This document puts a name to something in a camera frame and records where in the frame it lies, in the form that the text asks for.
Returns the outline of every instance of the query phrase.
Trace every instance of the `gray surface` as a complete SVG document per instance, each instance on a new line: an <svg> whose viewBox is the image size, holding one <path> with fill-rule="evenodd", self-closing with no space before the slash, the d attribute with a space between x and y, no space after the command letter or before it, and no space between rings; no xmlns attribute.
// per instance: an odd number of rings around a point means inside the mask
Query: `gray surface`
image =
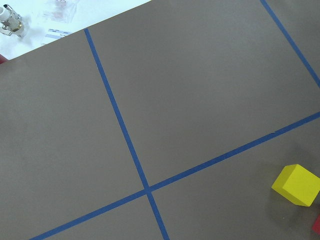
<svg viewBox="0 0 320 240"><path fill-rule="evenodd" d="M161 240L146 196L63 231L48 240Z"/></svg>
<svg viewBox="0 0 320 240"><path fill-rule="evenodd" d="M154 191L173 240L317 240L320 213L271 189L282 168L301 164L320 176L320 119Z"/></svg>
<svg viewBox="0 0 320 240"><path fill-rule="evenodd" d="M0 66L0 239L142 189L83 31Z"/></svg>
<svg viewBox="0 0 320 240"><path fill-rule="evenodd" d="M267 0L299 49L320 76L320 1Z"/></svg>
<svg viewBox="0 0 320 240"><path fill-rule="evenodd" d="M89 30L150 184L320 110L259 1L154 0Z"/></svg>

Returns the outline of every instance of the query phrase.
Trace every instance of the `plastic bag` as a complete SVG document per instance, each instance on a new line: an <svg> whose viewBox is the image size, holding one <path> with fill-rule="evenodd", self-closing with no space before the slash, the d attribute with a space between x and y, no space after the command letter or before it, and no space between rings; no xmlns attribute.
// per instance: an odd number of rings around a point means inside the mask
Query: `plastic bag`
<svg viewBox="0 0 320 240"><path fill-rule="evenodd" d="M71 23L79 0L47 0L43 5L42 17L55 22Z"/></svg>

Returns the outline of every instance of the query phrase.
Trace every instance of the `yellow cube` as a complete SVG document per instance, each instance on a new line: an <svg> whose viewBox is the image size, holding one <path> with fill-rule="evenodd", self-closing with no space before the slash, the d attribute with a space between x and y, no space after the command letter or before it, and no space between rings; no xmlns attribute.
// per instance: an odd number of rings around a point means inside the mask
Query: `yellow cube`
<svg viewBox="0 0 320 240"><path fill-rule="evenodd" d="M320 191L320 178L299 164L288 165L271 188L295 205L310 207Z"/></svg>

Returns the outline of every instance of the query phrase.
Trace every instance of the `silver metal object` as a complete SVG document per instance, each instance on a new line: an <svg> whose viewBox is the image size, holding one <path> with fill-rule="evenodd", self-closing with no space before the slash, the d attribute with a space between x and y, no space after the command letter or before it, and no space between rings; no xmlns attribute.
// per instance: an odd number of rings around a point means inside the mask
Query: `silver metal object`
<svg viewBox="0 0 320 240"><path fill-rule="evenodd" d="M26 35L22 17L17 14L8 4L0 6L0 33L11 36L12 34L22 38Z"/></svg>

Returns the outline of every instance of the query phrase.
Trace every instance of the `red object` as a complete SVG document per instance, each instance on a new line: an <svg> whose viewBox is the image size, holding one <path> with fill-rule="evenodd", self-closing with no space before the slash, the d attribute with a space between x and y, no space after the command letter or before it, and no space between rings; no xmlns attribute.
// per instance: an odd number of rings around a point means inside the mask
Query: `red object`
<svg viewBox="0 0 320 240"><path fill-rule="evenodd" d="M3 64L4 62L8 61L4 56L0 54L0 64Z"/></svg>
<svg viewBox="0 0 320 240"><path fill-rule="evenodd" d="M320 215L315 220L312 230L315 231L317 234L320 234Z"/></svg>

